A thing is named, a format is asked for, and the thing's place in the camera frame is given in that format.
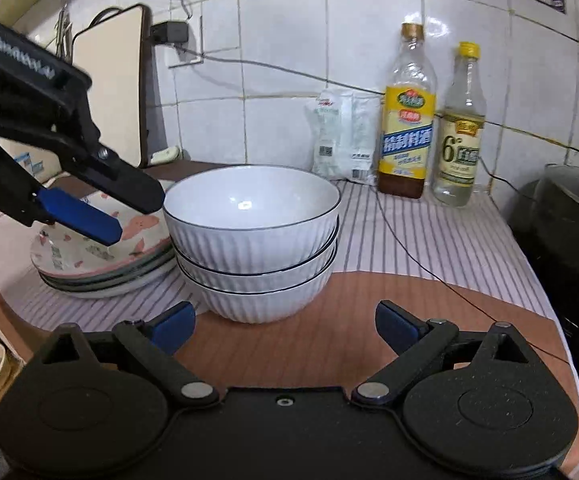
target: white plastic package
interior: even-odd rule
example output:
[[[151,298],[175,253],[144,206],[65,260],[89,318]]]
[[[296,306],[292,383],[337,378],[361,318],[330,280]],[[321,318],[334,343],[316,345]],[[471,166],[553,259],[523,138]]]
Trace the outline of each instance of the white plastic package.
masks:
[[[376,183],[380,98],[325,90],[308,108],[316,145],[312,171],[330,180]]]

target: bottle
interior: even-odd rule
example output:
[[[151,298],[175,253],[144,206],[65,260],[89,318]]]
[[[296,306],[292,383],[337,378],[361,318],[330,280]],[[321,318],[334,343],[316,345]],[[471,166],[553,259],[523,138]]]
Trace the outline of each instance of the bottle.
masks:
[[[441,119],[438,167],[433,183],[434,196],[451,206],[469,202],[474,188],[486,103],[478,75],[480,47],[463,41],[454,82],[447,91]]]
[[[378,190],[420,198],[436,106],[436,74],[425,57],[423,26],[403,23],[401,50],[385,90]]]

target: red logo on label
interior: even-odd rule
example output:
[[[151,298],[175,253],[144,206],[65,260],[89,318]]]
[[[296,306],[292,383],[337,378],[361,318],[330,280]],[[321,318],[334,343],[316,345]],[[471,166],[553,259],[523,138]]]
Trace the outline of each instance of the red logo on label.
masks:
[[[421,122],[421,115],[413,110],[401,110],[399,112],[401,121],[407,121],[408,123],[419,123]]]

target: bolt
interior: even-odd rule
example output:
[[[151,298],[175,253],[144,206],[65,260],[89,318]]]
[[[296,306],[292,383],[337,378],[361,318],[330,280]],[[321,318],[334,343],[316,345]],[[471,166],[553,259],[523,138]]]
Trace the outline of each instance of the bolt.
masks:
[[[214,388],[207,383],[188,383],[180,389],[180,392],[188,399],[204,399],[214,392]]]
[[[383,383],[362,383],[356,391],[365,399],[380,399],[389,393],[389,388]]]

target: bottle label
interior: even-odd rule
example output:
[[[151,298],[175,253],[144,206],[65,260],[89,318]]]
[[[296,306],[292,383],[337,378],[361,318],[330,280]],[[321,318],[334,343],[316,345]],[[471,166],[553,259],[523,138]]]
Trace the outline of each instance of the bottle label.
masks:
[[[455,186],[474,185],[483,122],[455,115],[442,118],[439,178]]]
[[[408,86],[387,87],[378,171],[425,179],[436,96]]]

